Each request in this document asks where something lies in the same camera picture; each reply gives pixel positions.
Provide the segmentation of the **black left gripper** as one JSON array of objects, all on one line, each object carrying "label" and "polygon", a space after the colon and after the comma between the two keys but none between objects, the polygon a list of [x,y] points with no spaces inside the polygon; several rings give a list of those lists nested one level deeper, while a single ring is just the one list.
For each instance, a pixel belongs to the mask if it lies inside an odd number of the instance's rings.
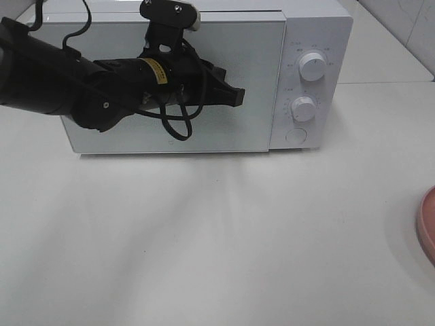
[{"label": "black left gripper", "polygon": [[245,89],[226,82],[227,71],[200,59],[192,47],[183,47],[181,53],[142,54],[136,57],[140,73],[136,112],[159,108],[160,104],[174,105],[193,101],[197,105],[243,104]]}]

